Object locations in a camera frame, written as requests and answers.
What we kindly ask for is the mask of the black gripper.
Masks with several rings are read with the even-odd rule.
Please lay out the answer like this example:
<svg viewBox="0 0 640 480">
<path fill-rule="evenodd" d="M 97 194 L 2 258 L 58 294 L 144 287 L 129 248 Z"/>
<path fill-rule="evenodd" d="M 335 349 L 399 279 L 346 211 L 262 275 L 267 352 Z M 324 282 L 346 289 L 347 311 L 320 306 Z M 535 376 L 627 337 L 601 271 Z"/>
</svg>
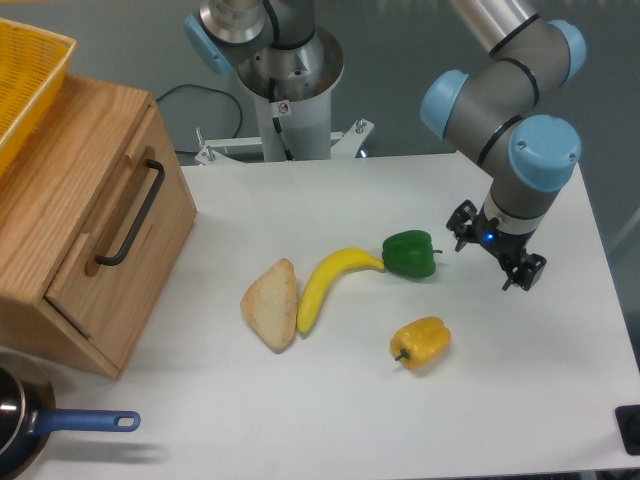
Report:
<svg viewBox="0 0 640 480">
<path fill-rule="evenodd" d="M 479 239 L 485 250 L 501 259 L 501 268 L 507 276 L 502 290 L 516 286 L 529 291 L 547 264 L 545 257 L 523 252 L 531 238 L 529 222 L 500 210 L 482 208 L 476 222 L 477 236 L 476 218 L 477 209 L 470 200 L 463 201 L 451 214 L 446 228 L 456 239 L 455 251 L 460 252 L 469 243 L 477 244 Z"/>
</svg>

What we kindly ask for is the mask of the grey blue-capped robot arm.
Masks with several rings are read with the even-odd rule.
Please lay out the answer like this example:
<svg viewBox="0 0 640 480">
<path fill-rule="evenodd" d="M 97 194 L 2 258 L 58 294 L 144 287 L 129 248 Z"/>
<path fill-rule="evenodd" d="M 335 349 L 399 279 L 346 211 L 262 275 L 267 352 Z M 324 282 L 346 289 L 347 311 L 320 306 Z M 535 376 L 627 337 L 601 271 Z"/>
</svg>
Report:
<svg viewBox="0 0 640 480">
<path fill-rule="evenodd" d="M 459 246 L 480 245 L 509 285 L 531 288 L 544 257 L 529 239 L 570 180 L 581 140 L 566 121 L 534 113 L 586 59 L 581 32 L 546 21 L 525 1 L 457 1 L 454 9 L 492 59 L 480 76 L 450 70 L 429 87 L 423 123 L 492 180 L 481 207 L 462 203 L 447 227 Z M 344 70 L 337 40 L 311 1 L 205 1 L 184 23 L 213 71 L 235 73 L 252 94 L 268 161 L 326 160 L 331 93 Z"/>
</svg>

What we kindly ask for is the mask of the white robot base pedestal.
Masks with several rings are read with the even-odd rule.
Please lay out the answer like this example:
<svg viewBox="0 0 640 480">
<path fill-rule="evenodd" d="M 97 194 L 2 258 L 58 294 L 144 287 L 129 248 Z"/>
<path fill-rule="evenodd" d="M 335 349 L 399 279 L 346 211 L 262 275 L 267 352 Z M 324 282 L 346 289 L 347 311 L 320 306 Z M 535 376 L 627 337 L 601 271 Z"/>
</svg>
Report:
<svg viewBox="0 0 640 480">
<path fill-rule="evenodd" d="M 344 71 L 338 40 L 322 27 L 295 49 L 266 47 L 235 73 L 251 95 L 266 162 L 356 158 L 374 124 L 331 132 L 331 94 Z"/>
</svg>

